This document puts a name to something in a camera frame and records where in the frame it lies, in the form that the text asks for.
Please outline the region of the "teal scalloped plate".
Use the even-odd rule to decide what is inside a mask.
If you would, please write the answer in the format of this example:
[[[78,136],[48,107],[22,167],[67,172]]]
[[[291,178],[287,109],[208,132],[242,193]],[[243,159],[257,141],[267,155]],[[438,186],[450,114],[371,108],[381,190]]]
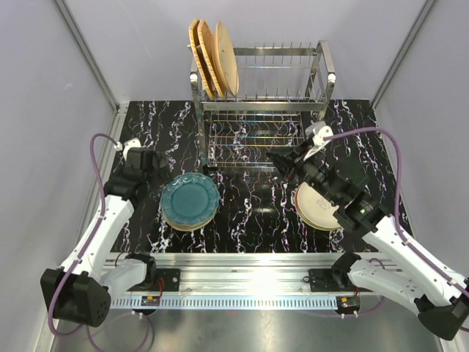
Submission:
[[[167,220],[194,226],[215,215],[220,198],[211,178],[202,173],[187,172],[164,186],[160,205]]]

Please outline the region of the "cream bird painted plate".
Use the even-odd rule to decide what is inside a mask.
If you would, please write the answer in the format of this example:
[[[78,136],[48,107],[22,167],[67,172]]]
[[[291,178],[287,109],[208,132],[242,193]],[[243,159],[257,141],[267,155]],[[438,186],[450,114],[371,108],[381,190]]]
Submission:
[[[213,62],[223,96],[227,93],[237,96],[240,88],[237,60],[228,28],[221,21],[217,22],[213,36]]]

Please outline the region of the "woven bamboo tray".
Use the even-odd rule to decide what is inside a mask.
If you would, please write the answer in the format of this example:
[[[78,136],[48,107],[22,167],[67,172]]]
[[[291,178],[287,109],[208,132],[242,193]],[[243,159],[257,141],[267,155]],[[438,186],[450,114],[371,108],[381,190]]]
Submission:
[[[207,63],[205,62],[203,53],[202,53],[202,45],[199,41],[199,34],[198,34],[198,26],[200,20],[198,18],[194,18],[191,22],[188,33],[189,33],[189,40],[190,40],[190,47],[193,54],[193,58],[195,59],[197,69],[200,73],[202,79],[202,86],[209,96],[209,98],[215,98],[215,87],[213,85],[213,81],[208,70]]]
[[[202,53],[204,88],[211,99],[226,98],[226,90],[219,82],[214,63],[214,38],[206,20],[201,19],[197,26],[199,47]]]

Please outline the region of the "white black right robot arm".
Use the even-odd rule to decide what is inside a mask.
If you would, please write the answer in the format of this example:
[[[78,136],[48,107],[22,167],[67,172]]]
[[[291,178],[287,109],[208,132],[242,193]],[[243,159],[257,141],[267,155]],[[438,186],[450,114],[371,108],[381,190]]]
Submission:
[[[404,272],[375,267],[357,254],[343,254],[332,266],[340,291],[356,286],[388,298],[417,315],[437,337],[451,341],[468,319],[468,278],[451,269],[399,226],[399,218],[365,189],[368,176],[348,158],[320,166],[312,158],[269,152],[286,180],[297,178],[337,207],[345,233],[382,252]]]

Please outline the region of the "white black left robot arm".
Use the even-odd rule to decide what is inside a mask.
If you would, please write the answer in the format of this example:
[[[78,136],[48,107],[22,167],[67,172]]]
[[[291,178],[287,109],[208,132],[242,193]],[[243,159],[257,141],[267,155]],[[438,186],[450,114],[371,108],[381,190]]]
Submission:
[[[158,282],[155,260],[149,254],[130,253],[117,267],[103,267],[121,229],[145,200],[150,186],[171,180],[166,157],[148,147],[131,147],[125,163],[103,184],[95,217],[70,255],[57,269],[48,268],[40,278],[48,324],[66,320],[98,327],[111,303],[137,287],[153,289]]]

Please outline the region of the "stainless steel dish rack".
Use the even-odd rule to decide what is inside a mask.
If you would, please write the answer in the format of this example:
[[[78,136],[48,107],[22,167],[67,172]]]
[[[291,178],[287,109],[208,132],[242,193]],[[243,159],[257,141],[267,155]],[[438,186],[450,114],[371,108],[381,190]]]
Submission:
[[[266,154],[299,145],[304,114],[322,119],[336,83],[330,45],[272,44],[234,49],[240,88],[211,98],[191,63],[200,160],[206,168],[270,171]]]

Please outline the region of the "pale green bottom plate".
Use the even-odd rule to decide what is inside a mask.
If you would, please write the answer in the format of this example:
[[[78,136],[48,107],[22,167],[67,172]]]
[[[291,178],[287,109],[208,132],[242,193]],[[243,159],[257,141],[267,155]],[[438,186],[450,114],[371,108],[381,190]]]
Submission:
[[[204,222],[198,223],[198,224],[187,225],[187,224],[176,224],[176,223],[166,219],[166,223],[170,227],[172,227],[173,229],[184,232],[184,231],[195,231],[195,230],[201,229],[202,227],[208,225],[212,220],[213,220],[213,218],[210,218],[210,219],[208,219]]]

